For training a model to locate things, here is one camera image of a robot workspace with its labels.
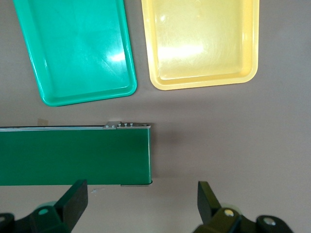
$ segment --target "yellow tray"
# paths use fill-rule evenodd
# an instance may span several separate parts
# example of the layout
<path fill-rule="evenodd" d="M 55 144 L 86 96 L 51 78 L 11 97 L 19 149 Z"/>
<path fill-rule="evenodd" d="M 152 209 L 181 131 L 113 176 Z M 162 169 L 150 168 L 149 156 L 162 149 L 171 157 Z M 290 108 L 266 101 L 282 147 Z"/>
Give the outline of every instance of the yellow tray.
<path fill-rule="evenodd" d="M 258 68 L 259 0 L 141 0 L 151 82 L 244 83 Z"/>

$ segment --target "green tray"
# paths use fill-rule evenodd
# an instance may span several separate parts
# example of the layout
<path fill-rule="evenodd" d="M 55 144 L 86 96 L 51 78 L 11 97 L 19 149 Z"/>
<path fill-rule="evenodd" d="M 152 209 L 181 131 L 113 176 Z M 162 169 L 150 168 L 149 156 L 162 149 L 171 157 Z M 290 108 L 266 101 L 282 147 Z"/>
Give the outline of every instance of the green tray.
<path fill-rule="evenodd" d="M 124 97 L 137 87 L 123 0 L 14 0 L 49 106 Z"/>
<path fill-rule="evenodd" d="M 152 182 L 146 124 L 0 128 L 0 148 L 0 185 Z"/>

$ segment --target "tray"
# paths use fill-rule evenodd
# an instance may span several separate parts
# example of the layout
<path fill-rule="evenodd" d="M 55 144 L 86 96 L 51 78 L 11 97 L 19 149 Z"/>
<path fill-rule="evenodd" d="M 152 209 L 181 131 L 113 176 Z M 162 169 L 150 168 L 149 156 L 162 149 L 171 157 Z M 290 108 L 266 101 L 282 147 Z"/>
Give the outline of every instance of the tray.
<path fill-rule="evenodd" d="M 0 128 L 0 185 L 148 185 L 150 125 Z"/>
<path fill-rule="evenodd" d="M 243 83 L 258 68 L 259 0 L 142 0 L 161 90 Z"/>
<path fill-rule="evenodd" d="M 124 97 L 137 87 L 123 0 L 14 0 L 49 106 Z"/>

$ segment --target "silver screw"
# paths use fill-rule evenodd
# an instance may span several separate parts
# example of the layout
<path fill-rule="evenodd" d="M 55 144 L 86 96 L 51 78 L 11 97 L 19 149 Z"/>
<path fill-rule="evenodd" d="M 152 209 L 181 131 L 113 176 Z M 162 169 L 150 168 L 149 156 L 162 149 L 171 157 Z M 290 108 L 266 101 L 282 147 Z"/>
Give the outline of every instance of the silver screw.
<path fill-rule="evenodd" d="M 275 222 L 272 218 L 270 218 L 270 217 L 265 217 L 265 218 L 263 219 L 263 221 L 264 221 L 266 224 L 270 225 L 270 226 L 275 226 L 275 225 L 276 225 L 276 222 Z"/>
<path fill-rule="evenodd" d="M 228 217 L 233 217 L 234 216 L 234 212 L 232 210 L 226 209 L 225 210 L 225 215 L 227 215 Z"/>

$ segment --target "gray table surface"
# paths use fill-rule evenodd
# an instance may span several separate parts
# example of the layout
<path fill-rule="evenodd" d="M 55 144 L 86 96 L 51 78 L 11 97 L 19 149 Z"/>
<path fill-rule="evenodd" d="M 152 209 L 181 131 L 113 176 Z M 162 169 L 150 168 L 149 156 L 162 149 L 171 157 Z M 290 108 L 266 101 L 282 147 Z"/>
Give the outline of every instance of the gray table surface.
<path fill-rule="evenodd" d="M 244 84 L 152 86 L 141 3 L 126 0 L 138 89 L 130 97 L 51 108 L 40 99 L 11 0 L 0 0 L 0 126 L 152 122 L 154 183 L 90 186 L 73 232 L 189 233 L 201 223 L 198 180 L 255 220 L 311 229 L 311 1 L 260 2 L 259 69 Z M 0 187 L 0 212 L 22 217 L 68 186 Z"/>

